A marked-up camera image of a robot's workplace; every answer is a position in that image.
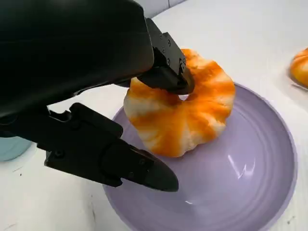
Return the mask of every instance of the toy donut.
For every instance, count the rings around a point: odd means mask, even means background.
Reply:
[[[131,80],[124,110],[145,147],[154,154],[179,157],[218,137],[226,127],[235,97],[231,78],[212,60],[182,50],[195,88],[186,100]]]

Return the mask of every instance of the lavender plate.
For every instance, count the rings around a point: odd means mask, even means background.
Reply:
[[[122,139],[144,149],[123,110],[115,121]],[[237,85],[223,134],[178,159],[161,158],[176,173],[178,192],[159,192],[124,181],[104,186],[133,231],[267,230],[286,209],[296,182],[295,146],[278,113]]]

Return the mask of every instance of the orange and white food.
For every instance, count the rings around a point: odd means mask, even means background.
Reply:
[[[183,49],[195,88],[186,100],[131,80],[125,113],[152,153],[179,157],[218,137],[226,127],[235,97],[231,78],[212,60]]]
[[[298,82],[308,87],[308,48],[294,57],[290,72]]]

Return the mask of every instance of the light blue cup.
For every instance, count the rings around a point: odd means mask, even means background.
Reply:
[[[12,160],[24,153],[31,141],[20,137],[0,138],[0,161]]]

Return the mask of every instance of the white tabletop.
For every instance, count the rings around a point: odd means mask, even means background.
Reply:
[[[307,0],[188,0],[154,18],[183,48],[214,59],[233,78],[265,97],[282,115],[298,152],[294,196],[272,231],[308,227],[308,93],[291,85],[290,59],[308,47]],[[109,118],[126,90],[107,86],[53,105],[81,102]],[[100,184],[47,167],[34,145],[0,164],[0,231],[128,231]]]

